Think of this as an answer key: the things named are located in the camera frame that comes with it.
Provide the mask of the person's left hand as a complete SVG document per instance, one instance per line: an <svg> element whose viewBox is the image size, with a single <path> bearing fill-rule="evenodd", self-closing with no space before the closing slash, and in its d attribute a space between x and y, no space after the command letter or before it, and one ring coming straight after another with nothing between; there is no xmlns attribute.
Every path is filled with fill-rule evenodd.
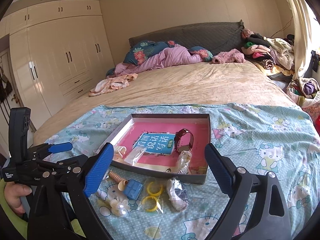
<svg viewBox="0 0 320 240"><path fill-rule="evenodd" d="M32 193L32 189L27 185L16 184L9 182L4 188L4 197L14 213L18 216L25 214L25 209L20 200L21 197L26 197Z"/></svg>

